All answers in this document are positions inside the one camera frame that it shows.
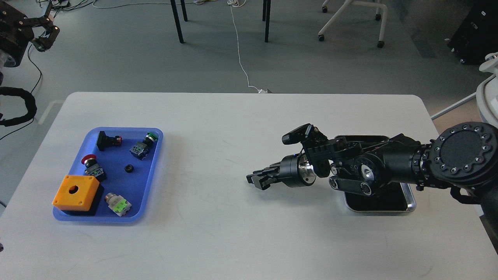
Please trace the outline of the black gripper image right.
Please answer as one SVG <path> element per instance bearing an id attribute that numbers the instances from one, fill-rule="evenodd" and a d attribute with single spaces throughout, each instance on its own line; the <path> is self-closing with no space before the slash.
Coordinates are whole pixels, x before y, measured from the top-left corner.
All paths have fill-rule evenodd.
<path id="1" fill-rule="evenodd" d="M 288 155 L 280 163 L 246 175 L 246 179 L 256 188 L 267 190 L 272 184 L 280 182 L 288 187 L 311 186 L 316 181 L 316 174 L 306 155 Z"/>

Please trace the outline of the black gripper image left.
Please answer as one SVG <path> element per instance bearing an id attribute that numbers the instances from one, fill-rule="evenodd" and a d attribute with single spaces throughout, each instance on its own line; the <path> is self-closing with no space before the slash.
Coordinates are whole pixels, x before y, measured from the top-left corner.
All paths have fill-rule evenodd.
<path id="1" fill-rule="evenodd" d="M 6 1 L 0 1 L 0 48 L 4 67 L 18 67 L 29 42 L 40 53 L 53 46 L 60 28 L 54 24 L 54 17 L 50 14 L 52 7 L 53 0 L 42 0 L 41 16 L 28 18 L 19 10 L 11 10 L 12 7 Z M 44 29 L 38 37 L 33 32 L 36 27 Z"/>

